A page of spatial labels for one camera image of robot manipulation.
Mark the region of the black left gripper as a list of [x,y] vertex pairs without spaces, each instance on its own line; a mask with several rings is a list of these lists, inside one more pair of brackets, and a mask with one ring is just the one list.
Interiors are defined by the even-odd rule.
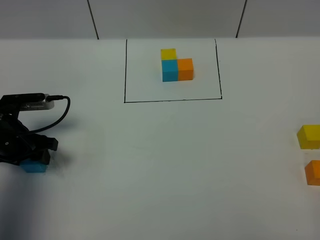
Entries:
[[13,115],[0,115],[0,161],[20,165],[22,161],[50,163],[49,151],[58,149],[58,141],[30,131]]

